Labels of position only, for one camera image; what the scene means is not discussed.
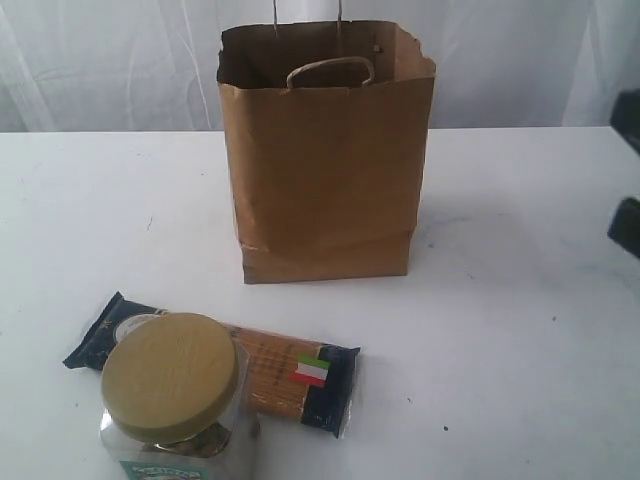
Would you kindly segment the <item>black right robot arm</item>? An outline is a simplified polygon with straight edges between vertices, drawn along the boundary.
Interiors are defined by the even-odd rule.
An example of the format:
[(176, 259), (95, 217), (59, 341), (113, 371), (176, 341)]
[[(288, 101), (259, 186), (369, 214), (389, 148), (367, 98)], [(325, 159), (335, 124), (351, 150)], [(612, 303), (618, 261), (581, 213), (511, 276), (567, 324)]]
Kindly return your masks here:
[(625, 145), (627, 195), (610, 221), (607, 235), (624, 251), (639, 259), (639, 89), (622, 91), (613, 106), (610, 126)]

